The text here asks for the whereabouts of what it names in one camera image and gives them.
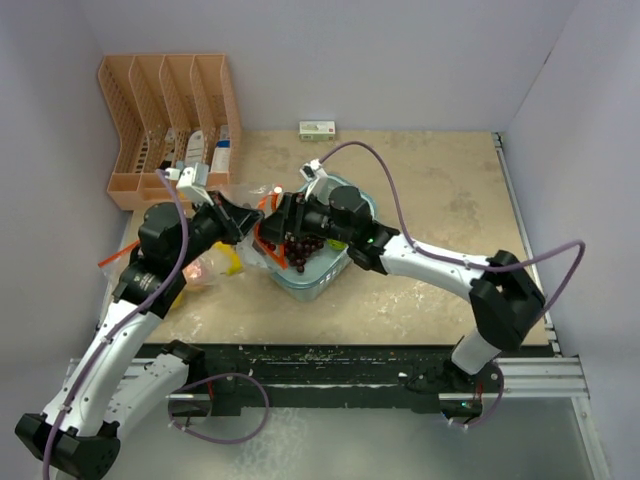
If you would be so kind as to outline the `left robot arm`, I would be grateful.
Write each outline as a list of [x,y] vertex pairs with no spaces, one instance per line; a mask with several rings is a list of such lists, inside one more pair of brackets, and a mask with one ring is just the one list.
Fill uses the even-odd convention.
[[15,433],[42,462],[78,479],[101,479],[147,413],[176,389],[194,392],[206,378],[202,351],[177,342],[149,371],[122,381],[134,357],[186,285],[184,268],[215,243],[236,245],[264,214],[220,192],[186,216],[178,203],[150,207],[139,244],[119,277],[106,316],[58,394],[39,414],[24,414]]

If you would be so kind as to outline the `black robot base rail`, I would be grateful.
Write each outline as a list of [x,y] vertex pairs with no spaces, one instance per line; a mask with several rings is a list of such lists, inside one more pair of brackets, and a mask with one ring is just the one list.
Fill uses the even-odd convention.
[[478,374],[457,373],[443,346],[239,345],[177,341],[141,347],[120,389],[146,374],[156,375],[163,354],[188,362],[196,386],[170,397],[180,416],[237,416],[269,405],[299,409],[402,409],[418,414],[474,417],[508,389],[508,379],[529,374],[550,357],[547,347],[527,347],[485,366]]

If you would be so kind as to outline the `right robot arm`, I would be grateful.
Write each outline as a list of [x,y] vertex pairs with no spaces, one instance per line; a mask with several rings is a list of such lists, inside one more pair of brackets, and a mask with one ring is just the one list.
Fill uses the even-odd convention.
[[546,304],[513,254],[473,256],[416,241],[375,220],[354,186],[334,188],[327,201],[286,193],[258,233],[272,244],[307,236],[339,241],[363,270],[419,280],[468,301],[475,327],[454,347],[444,369],[446,383],[456,391],[476,384],[500,353],[518,349]]

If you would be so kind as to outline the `peach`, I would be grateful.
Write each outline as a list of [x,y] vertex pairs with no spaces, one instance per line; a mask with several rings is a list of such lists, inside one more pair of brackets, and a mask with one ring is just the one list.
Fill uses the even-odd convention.
[[182,270],[182,273],[186,280],[185,289],[188,291],[199,291],[215,282],[210,265],[203,260],[194,260]]

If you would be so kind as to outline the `green custard apple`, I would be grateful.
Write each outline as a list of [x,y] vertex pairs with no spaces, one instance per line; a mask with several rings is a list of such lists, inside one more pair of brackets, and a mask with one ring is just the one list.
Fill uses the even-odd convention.
[[327,244],[336,251],[342,251],[347,248],[345,243],[333,239],[328,239]]

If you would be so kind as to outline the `dark grape bunch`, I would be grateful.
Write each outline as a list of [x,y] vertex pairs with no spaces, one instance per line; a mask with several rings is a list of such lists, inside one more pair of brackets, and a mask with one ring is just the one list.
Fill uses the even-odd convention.
[[278,267],[281,269],[293,269],[302,274],[309,258],[324,247],[325,241],[314,236],[307,236],[302,239],[289,237],[283,243],[276,244],[259,237],[258,244]]

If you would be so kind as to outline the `yellow banana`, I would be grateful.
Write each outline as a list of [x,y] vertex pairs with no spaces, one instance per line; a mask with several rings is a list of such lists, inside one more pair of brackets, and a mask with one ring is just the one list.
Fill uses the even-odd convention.
[[232,276],[243,270],[243,263],[232,246],[217,242],[214,244],[214,248],[223,254],[228,261],[228,266],[224,270],[225,275]]

